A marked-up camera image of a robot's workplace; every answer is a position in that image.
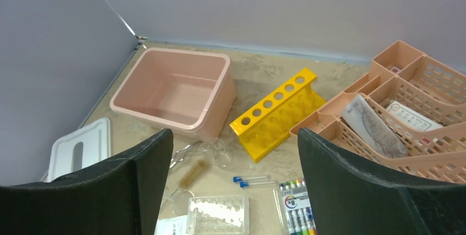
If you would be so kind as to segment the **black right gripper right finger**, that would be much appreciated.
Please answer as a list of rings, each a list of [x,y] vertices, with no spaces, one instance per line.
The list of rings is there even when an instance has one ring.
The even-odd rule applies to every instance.
[[[465,234],[465,185],[390,169],[308,128],[297,145],[319,234]]]

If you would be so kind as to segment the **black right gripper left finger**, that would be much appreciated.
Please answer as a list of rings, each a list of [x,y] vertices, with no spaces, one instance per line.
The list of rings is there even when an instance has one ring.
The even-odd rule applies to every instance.
[[[153,234],[173,140],[165,128],[51,182],[1,187],[1,234]]]

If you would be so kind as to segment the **metal crucible tongs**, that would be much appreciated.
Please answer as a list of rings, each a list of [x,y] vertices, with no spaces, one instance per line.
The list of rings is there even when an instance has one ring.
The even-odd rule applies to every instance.
[[[169,169],[172,169],[176,164],[182,162],[185,160],[185,157],[186,155],[194,150],[194,148],[198,145],[200,145],[202,143],[202,141],[196,141],[196,142],[192,142],[190,144],[188,144],[187,146],[185,146],[184,148],[176,151],[172,158],[171,158],[171,161],[170,161],[170,166],[169,166]]]

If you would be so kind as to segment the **brown test tube brush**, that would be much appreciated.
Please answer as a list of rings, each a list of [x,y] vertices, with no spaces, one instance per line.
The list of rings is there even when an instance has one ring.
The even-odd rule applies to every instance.
[[[192,167],[186,172],[177,183],[177,189],[172,192],[174,195],[181,189],[188,189],[196,179],[198,179],[206,170],[210,168],[210,162],[205,159],[198,160]]]

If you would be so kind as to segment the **marker pen pack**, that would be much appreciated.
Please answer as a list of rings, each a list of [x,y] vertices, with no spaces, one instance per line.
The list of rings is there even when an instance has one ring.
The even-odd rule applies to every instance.
[[[278,192],[287,234],[317,234],[305,179],[281,183]]]

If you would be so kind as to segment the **clear plastic funnel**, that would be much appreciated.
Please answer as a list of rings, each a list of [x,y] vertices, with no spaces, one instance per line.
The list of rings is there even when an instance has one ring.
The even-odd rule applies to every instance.
[[[194,196],[195,195],[187,189],[177,189],[173,192],[165,190],[160,209],[162,210],[167,203],[170,203],[175,215],[187,215],[190,199]]]

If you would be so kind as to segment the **white bin lid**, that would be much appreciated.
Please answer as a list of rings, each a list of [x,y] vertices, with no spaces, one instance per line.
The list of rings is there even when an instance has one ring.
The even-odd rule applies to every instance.
[[[91,166],[111,152],[110,120],[103,117],[54,142],[46,181]]]

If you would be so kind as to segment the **small white plastic bag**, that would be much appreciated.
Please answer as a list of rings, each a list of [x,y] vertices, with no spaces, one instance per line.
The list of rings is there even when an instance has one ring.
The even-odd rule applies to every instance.
[[[186,235],[187,215],[158,219],[154,235]]]

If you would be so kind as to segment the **glass stirring rod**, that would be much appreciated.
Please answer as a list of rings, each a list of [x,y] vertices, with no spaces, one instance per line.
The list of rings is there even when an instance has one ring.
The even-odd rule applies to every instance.
[[[285,227],[281,204],[280,204],[280,195],[277,189],[273,190],[273,196],[274,196],[276,211],[277,211],[277,215],[279,219],[280,234],[287,234],[287,229]]]

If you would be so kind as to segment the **plastic bag in organizer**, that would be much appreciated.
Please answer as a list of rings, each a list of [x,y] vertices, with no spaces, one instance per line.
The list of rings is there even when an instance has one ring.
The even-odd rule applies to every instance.
[[[383,157],[395,159],[409,156],[406,146],[361,95],[351,100],[341,116],[370,148]]]

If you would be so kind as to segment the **clear glass beaker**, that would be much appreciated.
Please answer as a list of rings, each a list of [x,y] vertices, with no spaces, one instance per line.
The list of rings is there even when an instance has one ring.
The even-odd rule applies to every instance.
[[[202,154],[205,159],[221,169],[227,169],[232,162],[232,155],[225,142],[220,138],[212,138],[201,144]]]

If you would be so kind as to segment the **clear well plate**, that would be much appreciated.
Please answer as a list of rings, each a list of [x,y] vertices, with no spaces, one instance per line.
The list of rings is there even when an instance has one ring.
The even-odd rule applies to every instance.
[[[249,197],[193,197],[188,203],[187,234],[249,234]]]

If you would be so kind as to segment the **white paper card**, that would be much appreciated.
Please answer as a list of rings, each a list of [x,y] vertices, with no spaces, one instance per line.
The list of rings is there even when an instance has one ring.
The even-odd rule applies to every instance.
[[[399,119],[401,122],[403,122],[407,127],[421,132],[443,128],[442,125],[401,104],[396,100],[392,100],[385,109],[388,113],[390,113],[391,115]]]

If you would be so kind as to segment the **blue capped test tube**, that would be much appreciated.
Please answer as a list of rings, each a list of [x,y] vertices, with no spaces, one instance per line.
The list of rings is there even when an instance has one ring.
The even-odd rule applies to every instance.
[[[277,184],[276,181],[262,181],[262,182],[241,181],[240,187],[241,188],[254,188],[254,187],[263,187],[263,186],[274,186],[276,184]]]
[[[234,176],[232,178],[233,182],[251,182],[251,181],[259,181],[259,180],[268,180],[270,179],[269,175],[262,175],[262,176]]]

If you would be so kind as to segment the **pink plastic desk organizer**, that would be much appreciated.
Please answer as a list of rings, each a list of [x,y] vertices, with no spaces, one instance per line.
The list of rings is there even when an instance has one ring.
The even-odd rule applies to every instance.
[[[342,117],[356,96],[404,144],[407,156],[378,154]],[[403,41],[375,56],[368,73],[293,127],[291,137],[301,128],[400,172],[465,183],[465,75]]]

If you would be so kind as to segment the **yellow test tube rack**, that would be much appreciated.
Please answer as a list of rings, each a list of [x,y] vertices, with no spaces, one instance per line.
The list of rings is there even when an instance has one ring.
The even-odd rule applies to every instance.
[[[230,123],[238,141],[258,163],[290,137],[290,130],[326,101],[312,89],[317,75],[303,68]]]

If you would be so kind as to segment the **pink plastic bin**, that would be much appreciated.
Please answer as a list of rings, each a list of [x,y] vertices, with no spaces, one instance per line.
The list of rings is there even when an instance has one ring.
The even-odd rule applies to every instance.
[[[112,111],[198,140],[219,137],[236,97],[226,54],[149,48],[110,100]]]

